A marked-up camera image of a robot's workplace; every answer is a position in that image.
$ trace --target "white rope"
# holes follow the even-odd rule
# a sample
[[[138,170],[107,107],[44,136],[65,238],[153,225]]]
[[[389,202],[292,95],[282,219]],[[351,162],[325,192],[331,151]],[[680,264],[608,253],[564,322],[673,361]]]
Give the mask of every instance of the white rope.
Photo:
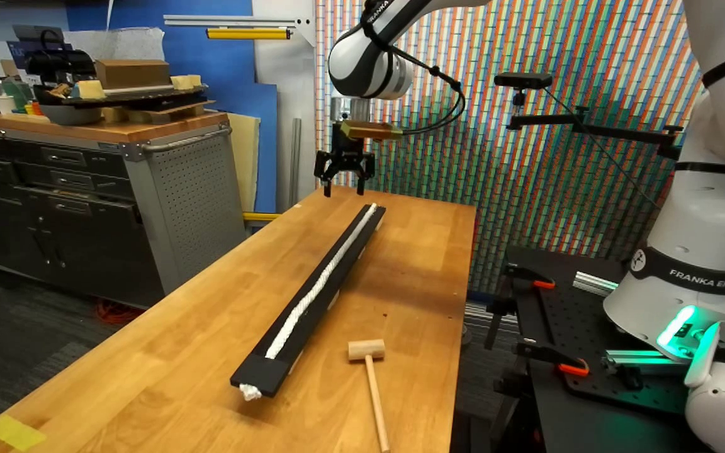
[[[298,319],[304,315],[304,312],[306,312],[307,308],[310,307],[310,304],[313,303],[319,292],[324,288],[324,286],[326,286],[326,281],[329,280],[329,276],[332,275],[335,267],[337,267],[337,264],[339,264],[340,260],[342,260],[343,255],[348,252],[351,244],[357,240],[357,236],[360,236],[360,232],[363,230],[363,227],[365,227],[368,221],[371,220],[371,216],[374,215],[374,212],[376,212],[376,207],[376,203],[371,203],[371,207],[368,208],[368,211],[366,211],[365,215],[362,216],[360,223],[354,227],[354,230],[352,230],[349,237],[346,238],[346,241],[342,246],[340,246],[340,249],[337,250],[334,258],[332,258],[329,264],[324,267],[323,272],[320,273],[317,282],[315,282],[310,292],[301,298],[296,307],[294,307],[293,311],[290,312],[290,315],[287,316],[287,320],[284,321],[284,326],[281,327],[279,333],[276,334],[276,338],[273,339],[273,342],[270,343],[270,347],[267,348],[267,352],[264,355],[265,358],[275,359],[276,356],[279,355],[281,348],[284,347],[284,344],[287,342],[287,338],[290,338],[290,335],[293,333],[293,329],[296,328]],[[254,385],[239,384],[239,390],[242,391],[242,395],[245,396],[245,401],[262,398],[262,393],[259,392],[259,389],[257,389]]]

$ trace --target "green led light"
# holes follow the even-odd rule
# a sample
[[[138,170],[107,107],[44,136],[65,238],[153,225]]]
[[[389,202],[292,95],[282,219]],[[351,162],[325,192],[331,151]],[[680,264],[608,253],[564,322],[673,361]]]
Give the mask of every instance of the green led light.
[[[676,332],[684,326],[685,322],[689,321],[690,318],[693,317],[694,313],[695,306],[686,306],[679,310],[679,312],[676,313],[676,318],[673,318],[673,321],[671,321],[670,324],[662,330],[662,333],[659,333],[659,338],[656,339],[657,344],[667,350],[670,350],[667,345],[673,339],[673,336],[676,335]]]

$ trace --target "cardboard box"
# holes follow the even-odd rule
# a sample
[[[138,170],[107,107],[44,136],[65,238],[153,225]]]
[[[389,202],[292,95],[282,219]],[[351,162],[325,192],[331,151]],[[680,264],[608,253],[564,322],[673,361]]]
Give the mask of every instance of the cardboard box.
[[[97,60],[94,69],[103,89],[170,85],[166,61]]]

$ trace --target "yellow tape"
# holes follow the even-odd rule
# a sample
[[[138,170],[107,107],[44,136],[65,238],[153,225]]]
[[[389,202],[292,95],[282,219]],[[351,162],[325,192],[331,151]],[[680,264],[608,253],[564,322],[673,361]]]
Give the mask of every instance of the yellow tape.
[[[0,441],[12,448],[27,451],[46,439],[44,433],[28,427],[9,415],[0,415]]]

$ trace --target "mallet head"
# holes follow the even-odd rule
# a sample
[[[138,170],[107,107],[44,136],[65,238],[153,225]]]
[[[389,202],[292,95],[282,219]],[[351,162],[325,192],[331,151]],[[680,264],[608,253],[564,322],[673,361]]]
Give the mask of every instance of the mallet head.
[[[366,355],[370,355],[372,359],[382,359],[385,357],[385,340],[382,338],[365,341],[349,342],[349,361],[361,361]]]

